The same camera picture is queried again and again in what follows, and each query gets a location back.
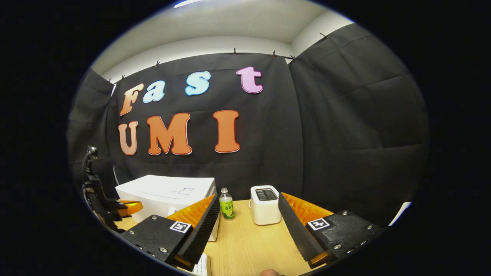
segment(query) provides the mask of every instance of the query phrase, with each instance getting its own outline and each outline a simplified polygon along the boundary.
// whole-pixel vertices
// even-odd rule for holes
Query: green bottle label
[[[232,200],[226,202],[220,201],[220,207],[224,218],[231,220],[235,217],[234,202]]]

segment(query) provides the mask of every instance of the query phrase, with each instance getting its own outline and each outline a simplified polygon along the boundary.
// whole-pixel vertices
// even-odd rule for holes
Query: white ceiling
[[[111,44],[94,62],[106,72],[151,48],[184,39],[246,36],[291,44],[327,8],[307,0],[203,0],[156,13]]]

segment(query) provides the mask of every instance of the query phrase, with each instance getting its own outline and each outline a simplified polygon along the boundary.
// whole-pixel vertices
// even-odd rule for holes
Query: light blue letter
[[[208,80],[212,75],[208,72],[196,72],[189,75],[186,79],[186,83],[189,85],[185,91],[188,96],[200,95],[208,90],[210,84]]]
[[[157,102],[164,97],[164,81],[156,81],[148,86],[145,95],[143,96],[144,103],[150,103],[151,101]]]

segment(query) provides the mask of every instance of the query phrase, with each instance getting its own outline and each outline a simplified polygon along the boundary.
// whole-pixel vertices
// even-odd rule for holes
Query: ceiling light
[[[203,1],[203,0],[186,0],[186,1],[182,1],[179,4],[174,5],[174,8],[182,7],[182,6],[185,6],[187,4],[192,4],[192,3],[199,2],[199,1]]]

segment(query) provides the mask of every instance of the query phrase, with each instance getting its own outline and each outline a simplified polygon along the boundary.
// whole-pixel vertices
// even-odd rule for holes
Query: white wall
[[[320,32],[324,35],[328,35],[351,23],[353,23],[353,21],[348,18],[328,10],[305,27],[305,29],[303,29],[303,31],[293,40],[290,46],[292,47],[295,56],[298,56],[322,38],[322,35],[319,34]]]
[[[120,64],[102,73],[106,80],[111,78],[111,83],[121,79],[122,75],[129,76],[140,70],[157,63],[168,62],[189,56],[232,53],[236,48],[238,53],[271,54],[276,50],[277,55],[291,56],[293,49],[288,44],[272,40],[240,37],[240,36],[214,36],[181,40],[164,44],[150,50],[141,52]]]

